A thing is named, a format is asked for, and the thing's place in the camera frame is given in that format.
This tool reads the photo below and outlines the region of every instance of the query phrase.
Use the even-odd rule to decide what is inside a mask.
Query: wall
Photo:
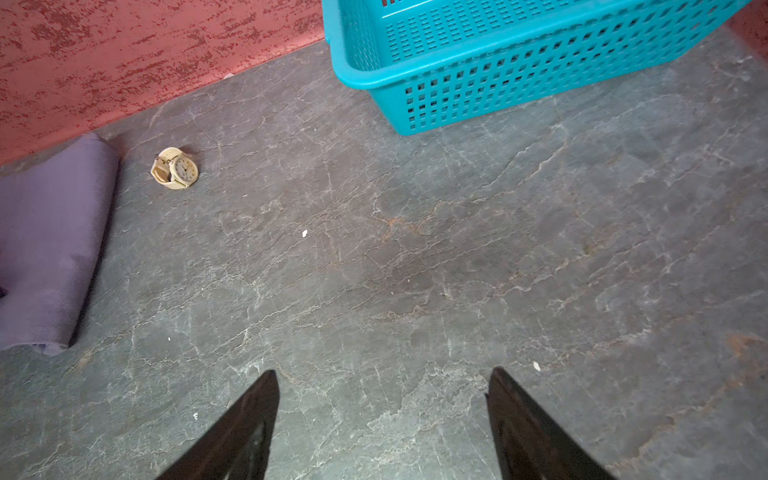
[[[753,0],[727,23],[733,33],[768,61],[768,0]]]
[[[5,0],[0,164],[323,37],[320,0]]]

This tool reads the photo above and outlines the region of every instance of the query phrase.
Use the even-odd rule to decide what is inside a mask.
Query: folded cloth
[[[83,135],[29,170],[0,177],[0,349],[69,347],[91,284],[119,157]]]

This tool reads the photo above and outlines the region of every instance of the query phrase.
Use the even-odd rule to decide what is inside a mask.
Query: floor
[[[323,43],[100,132],[78,341],[0,353],[6,478],[152,478],[266,369],[267,478],[498,478],[496,365],[620,478],[768,469],[768,69],[726,31],[414,137]]]

